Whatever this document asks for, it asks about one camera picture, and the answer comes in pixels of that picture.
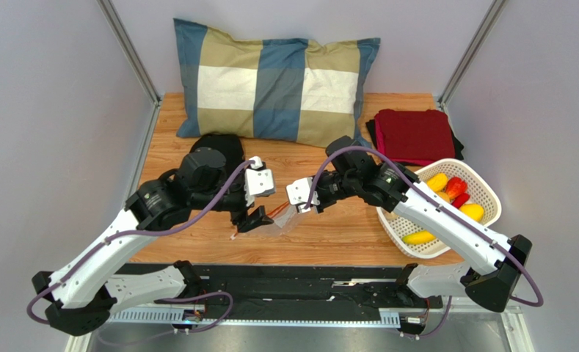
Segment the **clear zip top bag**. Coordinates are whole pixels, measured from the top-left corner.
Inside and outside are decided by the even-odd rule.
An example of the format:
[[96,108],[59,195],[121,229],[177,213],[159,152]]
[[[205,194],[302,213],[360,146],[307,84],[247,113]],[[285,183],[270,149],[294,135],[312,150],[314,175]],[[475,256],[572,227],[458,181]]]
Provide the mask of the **clear zip top bag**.
[[301,224],[310,212],[300,213],[297,206],[291,205],[289,202],[276,207],[267,216],[272,219],[272,224],[266,224],[246,233],[233,233],[230,240],[234,241],[237,238],[243,237],[279,237],[286,235],[295,227]]

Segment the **yellow toy mango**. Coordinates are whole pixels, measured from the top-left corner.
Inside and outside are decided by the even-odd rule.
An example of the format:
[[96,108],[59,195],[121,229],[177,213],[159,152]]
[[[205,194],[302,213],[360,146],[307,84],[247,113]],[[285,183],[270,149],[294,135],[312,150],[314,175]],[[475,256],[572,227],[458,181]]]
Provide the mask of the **yellow toy mango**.
[[427,180],[426,184],[433,192],[441,192],[448,184],[448,177],[445,173],[441,172]]
[[459,210],[470,219],[478,223],[483,219],[485,214],[484,208],[481,205],[475,203],[464,204],[459,208]]

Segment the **brown toy potato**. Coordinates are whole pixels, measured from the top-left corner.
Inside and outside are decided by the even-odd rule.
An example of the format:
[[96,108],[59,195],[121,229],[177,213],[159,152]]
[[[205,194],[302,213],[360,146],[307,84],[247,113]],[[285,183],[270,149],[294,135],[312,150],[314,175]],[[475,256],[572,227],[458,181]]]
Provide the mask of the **brown toy potato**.
[[451,198],[443,191],[439,191],[436,193],[436,195],[438,197],[440,197],[441,199],[443,199],[445,202],[450,203],[451,202]]

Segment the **red toy bell pepper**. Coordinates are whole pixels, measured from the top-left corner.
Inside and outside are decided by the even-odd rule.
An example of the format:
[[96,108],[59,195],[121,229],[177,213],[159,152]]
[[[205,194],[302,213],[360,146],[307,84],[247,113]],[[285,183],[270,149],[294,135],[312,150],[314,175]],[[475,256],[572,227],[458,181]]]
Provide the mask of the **red toy bell pepper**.
[[466,191],[467,183],[460,177],[452,177],[445,187],[445,193],[448,195],[450,201],[454,201]]

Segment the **red toy chili pepper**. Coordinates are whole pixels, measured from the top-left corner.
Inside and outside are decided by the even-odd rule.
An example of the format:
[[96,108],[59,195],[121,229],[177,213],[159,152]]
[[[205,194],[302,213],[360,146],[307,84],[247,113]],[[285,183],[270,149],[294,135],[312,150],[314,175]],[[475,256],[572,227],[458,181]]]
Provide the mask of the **red toy chili pepper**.
[[461,206],[465,205],[468,201],[470,200],[470,195],[467,193],[462,193],[459,196],[457,196],[453,201],[452,201],[452,205],[456,208],[456,209],[460,209]]

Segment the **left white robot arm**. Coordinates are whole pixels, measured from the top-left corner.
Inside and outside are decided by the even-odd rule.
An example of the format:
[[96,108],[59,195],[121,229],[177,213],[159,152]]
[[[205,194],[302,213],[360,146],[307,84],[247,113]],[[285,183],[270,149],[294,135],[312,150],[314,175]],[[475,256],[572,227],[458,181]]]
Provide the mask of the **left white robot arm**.
[[239,232],[270,224],[264,207],[254,202],[274,193],[273,173],[259,157],[230,168],[220,151],[196,149],[178,168],[143,183],[78,257],[34,275],[37,300],[48,301],[40,323],[81,336],[125,309],[197,295],[200,277],[187,261],[149,274],[122,276],[119,270],[157,238],[192,226],[210,211],[228,212]]

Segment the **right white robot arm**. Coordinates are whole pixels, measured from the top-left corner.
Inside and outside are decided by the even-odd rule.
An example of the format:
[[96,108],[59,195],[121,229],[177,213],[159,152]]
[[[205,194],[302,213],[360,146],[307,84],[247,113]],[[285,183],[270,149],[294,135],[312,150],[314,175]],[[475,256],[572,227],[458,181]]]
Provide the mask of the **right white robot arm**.
[[479,224],[447,203],[418,176],[348,136],[335,140],[297,208],[317,213],[337,201],[359,197],[428,230],[463,258],[459,265],[408,265],[401,286],[416,296],[466,296],[502,312],[510,301],[541,307],[545,299],[525,267],[532,243]]

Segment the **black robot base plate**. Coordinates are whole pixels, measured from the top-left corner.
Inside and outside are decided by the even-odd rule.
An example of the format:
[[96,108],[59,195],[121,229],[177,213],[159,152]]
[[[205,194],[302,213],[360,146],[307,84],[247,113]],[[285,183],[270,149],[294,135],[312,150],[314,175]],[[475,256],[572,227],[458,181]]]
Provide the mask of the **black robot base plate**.
[[375,323],[386,312],[441,308],[465,297],[470,269],[435,289],[420,287],[422,266],[193,265],[177,261],[205,320],[251,323]]

